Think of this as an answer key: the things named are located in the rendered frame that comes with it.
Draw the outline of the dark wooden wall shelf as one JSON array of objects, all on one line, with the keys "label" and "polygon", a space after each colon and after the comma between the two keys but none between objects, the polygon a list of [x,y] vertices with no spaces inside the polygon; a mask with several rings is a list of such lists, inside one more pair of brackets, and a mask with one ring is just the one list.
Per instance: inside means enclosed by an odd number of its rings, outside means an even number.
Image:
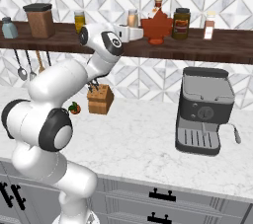
[{"label": "dark wooden wall shelf", "polygon": [[[93,49],[81,46],[73,24],[56,23],[55,35],[48,39],[33,38],[27,22],[15,22],[19,36],[5,39],[0,21],[0,48],[92,54]],[[253,31],[218,30],[212,40],[203,39],[202,29],[190,29],[187,39],[166,37],[160,45],[151,45],[147,38],[124,44],[125,56],[253,65]]]}]

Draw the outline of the grey espresso coffee machine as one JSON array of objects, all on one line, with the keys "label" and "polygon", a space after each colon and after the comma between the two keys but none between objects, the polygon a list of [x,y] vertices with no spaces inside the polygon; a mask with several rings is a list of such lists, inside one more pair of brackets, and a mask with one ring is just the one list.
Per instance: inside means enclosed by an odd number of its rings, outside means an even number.
[{"label": "grey espresso coffee machine", "polygon": [[226,70],[186,67],[176,119],[176,149],[199,155],[217,155],[220,150],[218,130],[229,122],[234,100]]}]

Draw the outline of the blue-grey shaker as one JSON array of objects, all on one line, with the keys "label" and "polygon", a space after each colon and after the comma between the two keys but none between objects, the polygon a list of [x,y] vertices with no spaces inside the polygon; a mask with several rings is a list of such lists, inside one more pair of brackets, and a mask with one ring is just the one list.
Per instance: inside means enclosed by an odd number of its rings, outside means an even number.
[{"label": "blue-grey shaker", "polygon": [[18,36],[17,28],[10,17],[2,19],[2,33],[4,38],[16,38]]}]

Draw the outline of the hanging metal spoon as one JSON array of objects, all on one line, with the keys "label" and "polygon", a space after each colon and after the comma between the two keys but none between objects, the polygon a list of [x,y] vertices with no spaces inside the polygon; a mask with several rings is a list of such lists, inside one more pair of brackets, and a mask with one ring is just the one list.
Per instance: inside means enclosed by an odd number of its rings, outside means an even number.
[{"label": "hanging metal spoon", "polygon": [[23,81],[26,81],[26,80],[27,80],[27,77],[28,77],[27,71],[26,71],[26,69],[23,68],[22,65],[21,65],[21,62],[20,62],[20,59],[19,59],[19,55],[18,55],[17,50],[14,50],[14,52],[15,52],[15,56],[16,56],[16,59],[17,59],[18,64],[19,64],[18,75],[19,75],[19,77],[20,77]]},{"label": "hanging metal spoon", "polygon": [[32,68],[32,63],[31,63],[31,59],[29,57],[29,53],[27,50],[25,50],[25,53],[26,53],[26,56],[27,56],[27,60],[28,60],[28,63],[29,63],[29,67],[30,67],[30,81],[32,81],[36,76],[37,74],[34,72],[33,68]]}]

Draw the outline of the grey drawer front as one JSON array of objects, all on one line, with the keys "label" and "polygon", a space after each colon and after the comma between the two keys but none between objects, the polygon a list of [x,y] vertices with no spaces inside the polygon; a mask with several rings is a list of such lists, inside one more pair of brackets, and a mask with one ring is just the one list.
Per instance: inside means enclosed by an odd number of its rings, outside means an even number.
[{"label": "grey drawer front", "polygon": [[174,190],[169,186],[165,188],[159,186],[145,186],[128,182],[121,182],[110,179],[99,178],[102,184],[102,191],[124,190],[136,193],[149,195],[151,192],[154,195],[164,194],[176,197],[177,202],[189,202],[192,205],[205,206],[208,209],[217,210],[222,214],[228,214],[236,217],[243,217],[246,214],[250,204],[247,202],[240,202],[230,199],[223,199],[203,194],[196,194],[193,192],[185,192]]},{"label": "grey drawer front", "polygon": [[147,221],[147,216],[152,212],[155,212],[157,217],[167,214],[172,224],[244,224],[242,217],[223,216],[131,200],[115,202],[110,199],[107,203],[97,205],[94,211],[100,218],[101,224],[157,224]]}]

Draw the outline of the white-capped red spice shaker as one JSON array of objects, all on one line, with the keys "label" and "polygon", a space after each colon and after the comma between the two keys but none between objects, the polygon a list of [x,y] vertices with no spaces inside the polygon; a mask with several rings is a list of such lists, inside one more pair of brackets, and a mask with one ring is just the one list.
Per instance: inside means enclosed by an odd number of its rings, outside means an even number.
[{"label": "white-capped red spice shaker", "polygon": [[204,26],[204,39],[211,40],[215,25],[215,11],[208,11]]}]

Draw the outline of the wooden knife block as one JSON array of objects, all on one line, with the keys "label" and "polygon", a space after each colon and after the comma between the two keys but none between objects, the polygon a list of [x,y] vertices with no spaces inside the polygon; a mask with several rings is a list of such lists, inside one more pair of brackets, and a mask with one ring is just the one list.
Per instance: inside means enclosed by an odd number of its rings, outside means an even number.
[{"label": "wooden knife block", "polygon": [[114,93],[109,85],[100,84],[87,93],[89,113],[107,114],[114,100]]}]

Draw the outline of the grey cabinet door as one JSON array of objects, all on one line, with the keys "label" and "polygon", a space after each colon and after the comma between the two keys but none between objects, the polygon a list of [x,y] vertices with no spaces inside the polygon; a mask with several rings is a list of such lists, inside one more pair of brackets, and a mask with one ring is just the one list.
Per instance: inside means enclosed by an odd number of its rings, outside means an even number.
[{"label": "grey cabinet door", "polygon": [[52,224],[60,214],[59,191],[25,178],[9,176],[8,179],[12,185],[20,186],[18,193],[26,200],[23,213],[29,224]]},{"label": "grey cabinet door", "polygon": [[[8,187],[9,187],[8,180],[1,163],[0,163],[0,182],[7,184],[5,189],[10,195],[10,192],[8,191]],[[13,207],[12,208],[8,207],[2,193],[0,192],[0,222],[4,224],[12,224],[11,220],[14,215],[15,215],[15,211],[13,210]]]}]

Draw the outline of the dark jar with red label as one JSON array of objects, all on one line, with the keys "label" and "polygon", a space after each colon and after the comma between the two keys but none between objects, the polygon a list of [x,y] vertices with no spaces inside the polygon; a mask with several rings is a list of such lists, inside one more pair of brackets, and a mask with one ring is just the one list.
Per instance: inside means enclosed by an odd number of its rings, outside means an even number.
[{"label": "dark jar with red label", "polygon": [[173,39],[186,39],[188,37],[191,13],[189,8],[177,8],[173,17]]}]

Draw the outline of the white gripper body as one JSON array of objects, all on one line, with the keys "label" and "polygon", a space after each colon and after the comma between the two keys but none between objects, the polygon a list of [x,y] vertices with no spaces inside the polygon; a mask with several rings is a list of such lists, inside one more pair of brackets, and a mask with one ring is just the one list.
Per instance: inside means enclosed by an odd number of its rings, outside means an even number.
[{"label": "white gripper body", "polygon": [[128,28],[128,40],[138,40],[143,38],[143,29],[141,28]]}]

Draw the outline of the brown canister with black lid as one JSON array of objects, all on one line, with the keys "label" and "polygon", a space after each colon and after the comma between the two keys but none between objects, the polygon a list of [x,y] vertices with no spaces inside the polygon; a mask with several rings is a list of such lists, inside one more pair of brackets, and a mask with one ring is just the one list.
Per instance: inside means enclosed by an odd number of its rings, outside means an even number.
[{"label": "brown canister with black lid", "polygon": [[51,7],[50,3],[33,3],[23,7],[33,37],[49,38],[55,34]]}]

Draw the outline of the orange fruit with green leaves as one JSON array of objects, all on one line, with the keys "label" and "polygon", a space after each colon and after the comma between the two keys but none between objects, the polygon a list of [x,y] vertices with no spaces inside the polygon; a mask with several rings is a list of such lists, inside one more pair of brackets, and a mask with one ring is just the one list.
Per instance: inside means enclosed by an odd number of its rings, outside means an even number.
[{"label": "orange fruit with green leaves", "polygon": [[72,105],[68,107],[68,110],[73,114],[79,114],[81,112],[81,107],[76,102],[73,102]]}]

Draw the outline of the red maple leaf syrup bottle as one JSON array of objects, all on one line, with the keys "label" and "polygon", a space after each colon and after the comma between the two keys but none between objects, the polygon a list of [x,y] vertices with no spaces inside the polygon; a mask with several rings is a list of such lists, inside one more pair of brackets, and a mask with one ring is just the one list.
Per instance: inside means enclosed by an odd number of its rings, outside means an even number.
[{"label": "red maple leaf syrup bottle", "polygon": [[148,38],[149,44],[162,44],[164,38],[171,35],[173,20],[162,11],[162,1],[154,0],[154,7],[146,19],[141,19],[143,35]]}]

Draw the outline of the yellow oil bottle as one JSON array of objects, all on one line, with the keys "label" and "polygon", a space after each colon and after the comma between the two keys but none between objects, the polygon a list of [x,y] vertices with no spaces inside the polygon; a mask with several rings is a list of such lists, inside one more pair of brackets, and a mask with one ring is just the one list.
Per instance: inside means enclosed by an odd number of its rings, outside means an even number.
[{"label": "yellow oil bottle", "polygon": [[83,11],[74,12],[75,31],[77,34],[80,33],[82,27],[86,24],[85,14]]}]

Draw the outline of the hanging wooden spoon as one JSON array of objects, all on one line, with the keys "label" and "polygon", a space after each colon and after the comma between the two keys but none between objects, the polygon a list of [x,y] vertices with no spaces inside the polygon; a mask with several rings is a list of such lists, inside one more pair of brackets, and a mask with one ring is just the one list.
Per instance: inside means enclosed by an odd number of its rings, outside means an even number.
[{"label": "hanging wooden spoon", "polygon": [[42,65],[42,59],[41,59],[41,56],[40,56],[40,52],[38,50],[36,50],[36,55],[37,55],[37,59],[38,59],[38,62],[39,62],[39,73],[42,73],[45,70],[45,68]]}]

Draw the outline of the beige shaker with grey cap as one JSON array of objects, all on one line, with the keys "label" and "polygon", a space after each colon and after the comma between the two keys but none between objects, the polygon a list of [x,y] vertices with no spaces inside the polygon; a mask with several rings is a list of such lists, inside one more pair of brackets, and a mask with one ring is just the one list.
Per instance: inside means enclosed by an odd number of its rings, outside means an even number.
[{"label": "beige shaker with grey cap", "polygon": [[138,27],[138,15],[136,9],[130,9],[128,11],[127,25],[132,28]]}]

